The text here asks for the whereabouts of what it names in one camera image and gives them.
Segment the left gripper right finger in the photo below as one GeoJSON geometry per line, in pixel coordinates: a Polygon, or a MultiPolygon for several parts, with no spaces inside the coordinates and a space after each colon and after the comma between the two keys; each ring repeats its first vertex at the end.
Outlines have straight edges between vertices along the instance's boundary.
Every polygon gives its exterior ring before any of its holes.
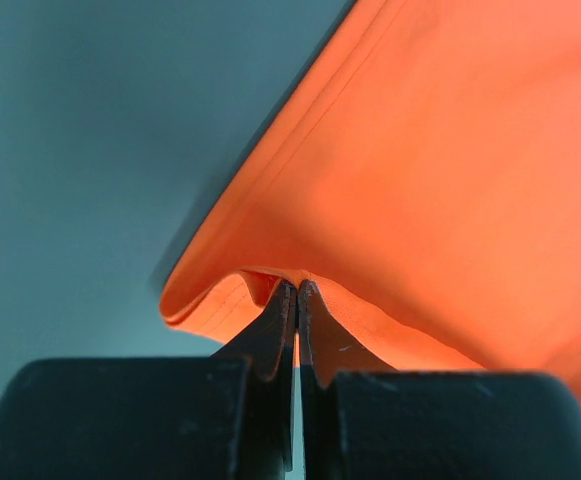
{"type": "Polygon", "coordinates": [[[581,479],[581,409],[539,372],[398,371],[302,283],[309,479],[581,479]]]}

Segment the orange t shirt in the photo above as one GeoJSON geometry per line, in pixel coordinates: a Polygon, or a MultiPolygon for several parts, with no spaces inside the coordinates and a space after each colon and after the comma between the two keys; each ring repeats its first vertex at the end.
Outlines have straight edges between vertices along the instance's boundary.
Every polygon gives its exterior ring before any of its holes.
{"type": "Polygon", "coordinates": [[[405,370],[546,371],[581,403],[581,1],[358,1],[159,310],[219,342],[316,283],[405,370]]]}

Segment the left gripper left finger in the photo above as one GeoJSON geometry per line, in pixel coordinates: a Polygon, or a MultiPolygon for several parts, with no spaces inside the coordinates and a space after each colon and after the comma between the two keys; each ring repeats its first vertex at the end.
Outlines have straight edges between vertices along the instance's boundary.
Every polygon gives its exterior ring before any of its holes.
{"type": "Polygon", "coordinates": [[[31,362],[0,397],[0,479],[281,479],[296,290],[208,357],[31,362]]]}

